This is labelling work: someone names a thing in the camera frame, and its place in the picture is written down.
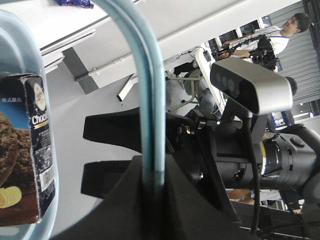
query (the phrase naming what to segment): corrugated metal wall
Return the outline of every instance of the corrugated metal wall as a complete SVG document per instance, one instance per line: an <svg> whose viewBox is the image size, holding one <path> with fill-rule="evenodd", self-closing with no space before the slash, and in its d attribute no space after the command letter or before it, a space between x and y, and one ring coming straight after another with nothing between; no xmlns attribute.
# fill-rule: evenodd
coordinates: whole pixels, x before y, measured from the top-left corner
<svg viewBox="0 0 320 240"><path fill-rule="evenodd" d="M292 15L304 11L303 3L299 1L269 16L272 25L281 28ZM320 99L320 70L309 30L291 36L287 47L278 56L283 69L278 74L297 81L293 104Z"/></svg>

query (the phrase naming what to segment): barcode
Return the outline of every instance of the barcode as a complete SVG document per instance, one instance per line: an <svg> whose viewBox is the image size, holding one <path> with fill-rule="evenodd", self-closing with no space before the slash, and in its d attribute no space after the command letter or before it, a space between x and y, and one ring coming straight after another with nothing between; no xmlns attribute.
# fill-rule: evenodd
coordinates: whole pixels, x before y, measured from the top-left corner
<svg viewBox="0 0 320 240"><path fill-rule="evenodd" d="M53 180L54 180L54 168L53 166L51 166L50 168L45 170L43 173L40 173L41 192L46 190Z"/></svg>

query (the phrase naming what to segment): butter image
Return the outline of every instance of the butter image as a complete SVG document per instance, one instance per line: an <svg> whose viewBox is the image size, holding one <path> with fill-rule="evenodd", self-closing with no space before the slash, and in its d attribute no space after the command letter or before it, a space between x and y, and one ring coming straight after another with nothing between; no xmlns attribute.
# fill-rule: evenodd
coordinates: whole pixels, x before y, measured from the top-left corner
<svg viewBox="0 0 320 240"><path fill-rule="evenodd" d="M22 198L22 192L17 186L0 188L0 209L11 207Z"/></svg>

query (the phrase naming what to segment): black hair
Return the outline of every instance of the black hair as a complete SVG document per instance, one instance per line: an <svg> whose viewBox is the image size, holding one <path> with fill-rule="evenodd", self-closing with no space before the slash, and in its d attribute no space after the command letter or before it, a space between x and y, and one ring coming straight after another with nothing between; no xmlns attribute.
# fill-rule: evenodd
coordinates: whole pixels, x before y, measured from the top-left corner
<svg viewBox="0 0 320 240"><path fill-rule="evenodd" d="M303 33L307 29L309 29L311 20L308 14L304 12L299 12L293 15L293 17L297 20L298 22L298 29L300 29L299 33Z"/></svg>
<svg viewBox="0 0 320 240"><path fill-rule="evenodd" d="M294 80L290 76L285 76L285 78L289 81L289 84L290 84L290 87L291 87L291 91L292 91L292 96L295 95L297 93L297 90L298 90L298 85L297 85L296 80Z"/></svg>

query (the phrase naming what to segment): blue wrapper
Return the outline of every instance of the blue wrapper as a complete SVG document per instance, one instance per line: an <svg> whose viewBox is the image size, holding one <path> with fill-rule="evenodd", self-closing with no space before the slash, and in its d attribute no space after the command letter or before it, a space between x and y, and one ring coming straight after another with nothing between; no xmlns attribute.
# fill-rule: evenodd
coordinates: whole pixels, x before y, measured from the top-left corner
<svg viewBox="0 0 320 240"><path fill-rule="evenodd" d="M60 6L78 6L85 9L93 9L94 4L90 0L56 0Z"/></svg>

